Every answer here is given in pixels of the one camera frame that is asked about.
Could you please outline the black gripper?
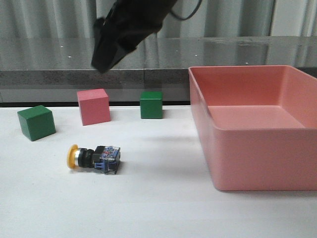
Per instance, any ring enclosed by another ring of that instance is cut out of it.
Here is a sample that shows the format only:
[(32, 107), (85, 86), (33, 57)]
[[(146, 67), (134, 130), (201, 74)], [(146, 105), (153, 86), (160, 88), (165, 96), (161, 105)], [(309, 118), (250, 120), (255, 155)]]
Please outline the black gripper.
[(91, 66), (105, 73), (150, 34), (158, 32), (175, 0), (117, 0), (106, 18), (93, 26), (95, 45)]

